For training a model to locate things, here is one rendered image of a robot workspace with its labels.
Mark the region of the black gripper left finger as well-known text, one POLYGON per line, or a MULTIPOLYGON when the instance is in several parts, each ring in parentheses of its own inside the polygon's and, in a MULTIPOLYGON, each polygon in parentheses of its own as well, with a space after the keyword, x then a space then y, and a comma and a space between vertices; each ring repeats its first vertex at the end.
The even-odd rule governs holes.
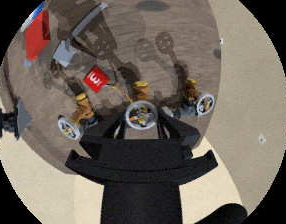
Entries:
POLYGON ((119 127, 116 139, 125 139, 126 133, 126 109, 117 115, 110 117, 100 123, 87 128, 83 135, 100 136, 103 138, 114 138, 114 133, 119 127))

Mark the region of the red flat block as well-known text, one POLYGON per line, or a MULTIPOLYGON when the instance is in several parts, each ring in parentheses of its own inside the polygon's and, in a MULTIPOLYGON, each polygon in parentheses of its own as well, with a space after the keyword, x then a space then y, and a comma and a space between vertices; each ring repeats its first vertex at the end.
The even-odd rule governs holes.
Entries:
POLYGON ((49 12, 42 10, 26 30, 28 61, 36 59, 50 41, 49 12))

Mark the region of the red square tag with gold chain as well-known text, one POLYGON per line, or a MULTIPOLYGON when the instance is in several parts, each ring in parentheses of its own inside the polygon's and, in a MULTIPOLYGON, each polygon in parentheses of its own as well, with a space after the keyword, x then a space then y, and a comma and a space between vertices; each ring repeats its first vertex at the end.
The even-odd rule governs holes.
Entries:
MULTIPOLYGON (((84 79, 84 82, 96 93, 98 93, 98 91, 104 87, 104 86, 108 86, 105 85, 110 79, 97 67, 95 66, 91 72, 87 75, 87 77, 84 79), (101 86, 102 85, 102 86, 101 86)), ((117 89, 117 87, 116 87, 117 89)), ((117 89, 118 91, 121 91, 123 93, 123 95, 127 95, 125 94, 124 91, 117 89)), ((127 95, 126 96, 128 98, 128 100, 130 100, 130 103, 134 103, 131 102, 132 100, 130 99, 130 97, 127 95)))

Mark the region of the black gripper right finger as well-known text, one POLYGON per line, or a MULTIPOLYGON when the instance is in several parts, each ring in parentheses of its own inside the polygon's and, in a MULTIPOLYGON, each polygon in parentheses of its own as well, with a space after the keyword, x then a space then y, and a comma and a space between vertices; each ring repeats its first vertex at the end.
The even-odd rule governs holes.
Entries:
POLYGON ((177 138, 179 140, 182 151, 192 150, 201 137, 198 129, 165 114, 159 109, 157 109, 157 112, 158 138, 168 138, 164 130, 165 126, 169 132, 169 138, 177 138))

